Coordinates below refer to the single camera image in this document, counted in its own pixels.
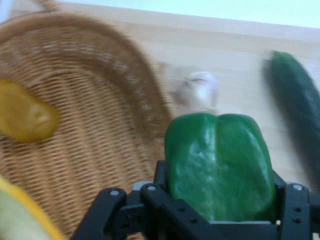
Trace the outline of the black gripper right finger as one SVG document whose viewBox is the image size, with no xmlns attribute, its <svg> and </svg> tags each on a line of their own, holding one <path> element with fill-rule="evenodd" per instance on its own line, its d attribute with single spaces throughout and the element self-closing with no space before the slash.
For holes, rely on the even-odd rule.
<svg viewBox="0 0 320 240">
<path fill-rule="evenodd" d="M 277 240 L 312 240 L 320 236 L 320 195 L 301 183 L 273 173 L 276 189 Z"/>
</svg>

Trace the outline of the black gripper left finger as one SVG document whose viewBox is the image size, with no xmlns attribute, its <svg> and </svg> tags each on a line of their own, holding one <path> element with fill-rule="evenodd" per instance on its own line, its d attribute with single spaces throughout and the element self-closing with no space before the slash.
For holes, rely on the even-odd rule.
<svg viewBox="0 0 320 240">
<path fill-rule="evenodd" d="M 183 200 L 166 190 L 164 161 L 156 166 L 154 180 L 138 182 L 126 193 L 121 188 L 101 190 L 73 240 L 126 240 L 141 234 L 144 240 L 208 240 L 210 224 Z"/>
</svg>

